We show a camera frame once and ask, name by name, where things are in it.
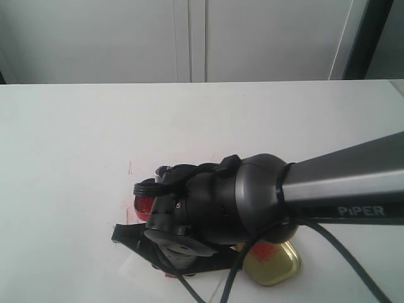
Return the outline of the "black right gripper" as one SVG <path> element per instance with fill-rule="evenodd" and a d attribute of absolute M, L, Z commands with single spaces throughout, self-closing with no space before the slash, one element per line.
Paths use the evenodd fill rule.
<path fill-rule="evenodd" d="M 182 275 L 231 269 L 239 253 L 221 251 L 221 180 L 194 176 L 174 190 L 156 183 L 147 223 L 116 224 L 111 240 L 136 253 L 154 268 L 175 268 Z"/>

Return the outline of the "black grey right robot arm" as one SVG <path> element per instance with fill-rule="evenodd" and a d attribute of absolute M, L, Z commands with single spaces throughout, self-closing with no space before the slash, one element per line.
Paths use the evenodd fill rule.
<path fill-rule="evenodd" d="M 225 270 L 256 236 L 289 240 L 303 220 L 403 224 L 403 134 L 286 163 L 270 154 L 162 166 L 134 186 L 148 220 L 115 226 L 112 240 L 166 273 Z"/>

